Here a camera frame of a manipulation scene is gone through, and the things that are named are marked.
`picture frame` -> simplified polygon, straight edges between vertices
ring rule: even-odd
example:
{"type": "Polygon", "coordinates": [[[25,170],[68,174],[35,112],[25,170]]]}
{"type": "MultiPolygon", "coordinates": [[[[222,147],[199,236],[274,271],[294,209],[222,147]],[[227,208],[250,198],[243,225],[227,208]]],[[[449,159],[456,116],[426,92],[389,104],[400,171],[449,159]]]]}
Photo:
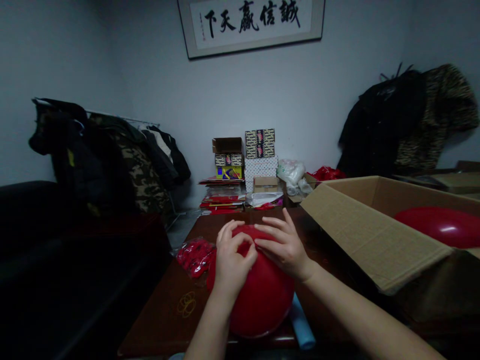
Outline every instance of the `picture frame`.
{"type": "MultiPolygon", "coordinates": [[[[275,47],[275,46],[281,46],[281,45],[286,45],[286,44],[292,44],[292,43],[298,43],[298,42],[309,42],[309,41],[319,41],[322,39],[323,36],[323,28],[324,28],[324,17],[325,17],[325,2],[326,0],[250,0],[250,1],[244,1],[244,0],[177,0],[178,3],[178,10],[180,12],[180,18],[181,18],[181,24],[183,27],[183,35],[185,39],[185,46],[187,50],[187,55],[190,60],[192,59],[197,59],[197,58],[204,58],[204,57],[210,57],[210,56],[215,56],[215,55],[224,55],[224,54],[231,54],[231,53],[236,53],[236,52],[243,52],[243,51],[248,51],[248,50],[254,50],[254,49],[262,49],[262,48],[269,48],[269,47],[275,47]],[[285,33],[285,30],[287,27],[282,24],[284,22],[284,14],[285,11],[282,10],[282,13],[280,15],[280,9],[283,7],[283,9],[286,8],[285,5],[292,5],[296,4],[296,8],[298,8],[298,5],[302,4],[302,1],[304,4],[308,4],[309,8],[308,11],[311,9],[311,21],[309,23],[309,29],[308,31],[305,30],[305,27],[302,29],[303,32],[301,33],[293,33],[293,34],[286,34],[282,35],[282,33],[285,33]],[[260,5],[268,5],[272,7],[275,7],[275,16],[276,16],[276,27],[279,29],[277,33],[275,33],[275,26],[271,26],[268,29],[268,35],[266,34],[266,31],[263,31],[263,36],[266,38],[261,38],[261,39],[252,39],[252,40],[240,40],[241,42],[236,42],[236,43],[219,43],[216,44],[212,41],[211,44],[209,44],[209,47],[204,47],[202,48],[202,41],[199,40],[199,37],[203,36],[203,42],[205,40],[213,40],[214,36],[218,38],[223,37],[224,39],[226,36],[224,34],[230,33],[230,30],[228,28],[225,28],[225,19],[230,19],[230,16],[237,16],[236,11],[237,10],[242,10],[242,8],[239,9],[239,6],[242,6],[242,4],[253,6],[254,2],[258,2],[260,5]],[[191,9],[201,9],[203,6],[204,9],[206,9],[207,6],[209,5],[217,5],[216,3],[220,3],[222,8],[227,8],[229,7],[230,9],[230,14],[227,14],[225,16],[225,11],[220,14],[220,11],[216,11],[216,14],[212,16],[213,19],[209,19],[208,15],[211,15],[211,13],[205,14],[205,10],[202,12],[199,12],[199,16],[195,16],[195,21],[196,24],[194,24],[194,20],[192,17],[192,11],[191,9]],[[220,30],[219,32],[219,27],[223,26],[224,32],[220,30]]],[[[257,8],[255,10],[255,22],[252,22],[252,14],[250,14],[250,21],[251,25],[254,28],[254,30],[258,31],[263,24],[262,21],[259,20],[259,10],[258,6],[256,5],[257,8]]],[[[310,13],[308,14],[303,14],[303,18],[308,17],[310,18],[310,13]]],[[[293,31],[297,30],[295,22],[293,21],[293,12],[290,13],[289,20],[291,21],[286,21],[292,23],[290,29],[293,31]]],[[[239,38],[239,35],[237,34],[237,30],[240,29],[240,32],[242,28],[239,26],[239,22],[235,22],[234,26],[229,26],[230,28],[235,29],[234,32],[231,32],[232,37],[239,38]]],[[[252,28],[248,29],[248,31],[245,31],[244,34],[248,35],[243,35],[245,39],[248,39],[248,37],[253,37],[253,36],[258,36],[259,32],[255,33],[252,31],[252,28]]]]}

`red decorations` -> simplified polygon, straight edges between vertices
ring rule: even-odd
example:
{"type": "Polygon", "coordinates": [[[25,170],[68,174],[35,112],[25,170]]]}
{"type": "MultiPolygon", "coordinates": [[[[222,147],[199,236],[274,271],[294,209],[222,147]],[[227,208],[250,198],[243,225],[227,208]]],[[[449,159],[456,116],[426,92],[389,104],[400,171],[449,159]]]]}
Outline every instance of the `red decorations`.
{"type": "Polygon", "coordinates": [[[213,244],[198,237],[182,245],[176,260],[191,278],[196,279],[209,268],[213,253],[213,244]]]}
{"type": "Polygon", "coordinates": [[[325,180],[335,180],[335,179],[345,179],[347,175],[339,169],[332,169],[329,166],[322,166],[313,174],[309,173],[318,181],[325,181],[325,180]]]}

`wooden table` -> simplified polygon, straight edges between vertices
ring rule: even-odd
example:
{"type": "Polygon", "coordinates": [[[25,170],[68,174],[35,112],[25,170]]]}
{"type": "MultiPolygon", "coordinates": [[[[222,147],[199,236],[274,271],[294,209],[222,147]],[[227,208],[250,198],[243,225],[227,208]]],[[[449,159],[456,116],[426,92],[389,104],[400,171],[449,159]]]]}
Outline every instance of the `wooden table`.
{"type": "MultiPolygon", "coordinates": [[[[318,224],[300,207],[291,208],[288,212],[308,256],[342,282],[363,293],[350,277],[349,272],[345,271],[342,260],[345,256],[339,250],[340,248],[332,246],[330,241],[322,242],[325,233],[318,224]]],[[[187,240],[203,236],[206,240],[214,242],[221,227],[231,219],[255,224],[262,222],[262,216],[281,218],[282,213],[269,210],[201,216],[188,234],[187,240]]],[[[351,338],[343,326],[306,287],[296,283],[295,291],[318,344],[351,344],[351,338]]],[[[208,297],[206,286],[196,286],[180,265],[172,261],[118,349],[118,357],[169,356],[184,352],[194,335],[208,297]],[[183,318],[177,312],[177,305],[180,298],[191,291],[195,292],[196,307],[191,316],[183,318]]],[[[298,344],[292,324],[287,317],[273,334],[260,339],[246,340],[233,334],[229,335],[228,351],[241,350],[245,347],[296,349],[298,344]]]]}

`white plastic bag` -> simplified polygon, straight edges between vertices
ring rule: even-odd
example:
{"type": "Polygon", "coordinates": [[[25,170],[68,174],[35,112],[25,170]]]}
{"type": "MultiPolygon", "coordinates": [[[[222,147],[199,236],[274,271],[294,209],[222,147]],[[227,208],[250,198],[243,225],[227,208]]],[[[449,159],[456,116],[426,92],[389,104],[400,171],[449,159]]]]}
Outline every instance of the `white plastic bag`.
{"type": "Polygon", "coordinates": [[[277,176],[287,184],[296,186],[305,174],[305,165],[298,160],[282,159],[278,161],[277,176]]]}
{"type": "Polygon", "coordinates": [[[283,192],[252,192],[246,195],[246,202],[258,208],[266,203],[273,203],[283,196],[283,192]]]}
{"type": "Polygon", "coordinates": [[[298,186],[300,187],[301,192],[304,194],[308,195],[313,191],[312,187],[307,182],[307,179],[304,177],[298,182],[298,186]]]}

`finger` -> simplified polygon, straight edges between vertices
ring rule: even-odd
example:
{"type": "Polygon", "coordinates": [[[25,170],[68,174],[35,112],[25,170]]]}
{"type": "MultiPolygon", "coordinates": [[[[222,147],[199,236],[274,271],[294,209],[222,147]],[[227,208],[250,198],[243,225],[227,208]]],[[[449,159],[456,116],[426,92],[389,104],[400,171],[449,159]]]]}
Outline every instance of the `finger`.
{"type": "Polygon", "coordinates": [[[222,236],[223,236],[223,234],[224,234],[224,232],[225,232],[225,229],[227,228],[227,226],[228,226],[229,224],[232,223],[232,221],[233,221],[233,220],[230,220],[230,221],[227,222],[225,225],[223,225],[222,228],[220,229],[220,231],[218,232],[218,236],[216,237],[216,245],[217,245],[217,247],[218,247],[220,241],[222,240],[222,236]]]}
{"type": "Polygon", "coordinates": [[[232,238],[232,231],[234,229],[236,229],[238,226],[244,225],[244,224],[245,224],[245,221],[232,221],[229,224],[227,224],[227,226],[225,228],[225,231],[223,232],[223,234],[221,236],[220,241],[231,239],[232,238]]]}
{"type": "Polygon", "coordinates": [[[291,226],[291,228],[296,232],[297,230],[295,229],[295,224],[294,224],[294,221],[292,220],[289,212],[287,211],[287,208],[284,207],[283,208],[283,216],[285,217],[285,221],[288,225],[291,226]]]}
{"type": "Polygon", "coordinates": [[[231,241],[229,241],[230,248],[232,249],[233,253],[236,253],[239,246],[246,241],[247,243],[253,244],[254,241],[250,235],[247,235],[244,232],[239,232],[237,235],[235,235],[231,241]]]}
{"type": "Polygon", "coordinates": [[[276,217],[262,217],[261,218],[263,220],[264,223],[267,223],[269,225],[272,225],[276,228],[279,228],[280,230],[286,232],[286,233],[289,233],[291,231],[291,229],[289,228],[289,225],[283,221],[283,220],[280,220],[279,218],[276,218],[276,217]]]}
{"type": "Polygon", "coordinates": [[[255,248],[255,244],[252,242],[250,245],[250,248],[248,249],[248,252],[246,253],[243,263],[247,266],[248,269],[251,269],[252,266],[257,261],[258,256],[259,256],[259,253],[255,248]]]}
{"type": "Polygon", "coordinates": [[[268,226],[268,225],[255,224],[255,229],[272,235],[275,239],[278,240],[278,242],[280,242],[282,244],[285,244],[285,243],[288,242],[289,235],[287,233],[283,232],[282,230],[277,229],[276,227],[271,227],[271,226],[268,226]]]}
{"type": "Polygon", "coordinates": [[[258,247],[258,250],[263,254],[265,255],[267,258],[269,258],[270,260],[272,260],[275,264],[278,265],[278,267],[280,267],[280,265],[282,264],[279,260],[279,257],[277,255],[275,255],[274,253],[272,253],[271,251],[267,250],[266,248],[263,248],[263,247],[258,247]]]}
{"type": "Polygon", "coordinates": [[[276,255],[278,257],[283,257],[284,246],[276,241],[256,239],[255,244],[257,244],[262,249],[267,249],[273,255],[276,255]]]}

